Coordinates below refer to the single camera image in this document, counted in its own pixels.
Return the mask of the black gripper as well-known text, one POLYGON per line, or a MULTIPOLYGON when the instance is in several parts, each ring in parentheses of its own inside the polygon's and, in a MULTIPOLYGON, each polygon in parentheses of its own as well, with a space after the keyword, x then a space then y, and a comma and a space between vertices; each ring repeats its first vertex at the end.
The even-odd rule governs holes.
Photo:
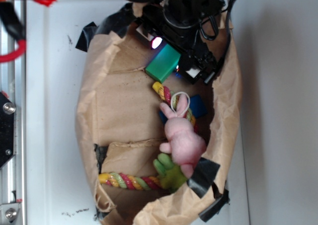
POLYGON ((143 23, 136 32, 152 50, 164 39, 181 54, 176 72, 190 84, 199 79, 208 84, 220 66, 206 41, 217 38, 217 16, 224 6, 224 0, 165 0, 163 5, 149 4, 143 8, 142 20, 157 36, 143 23))

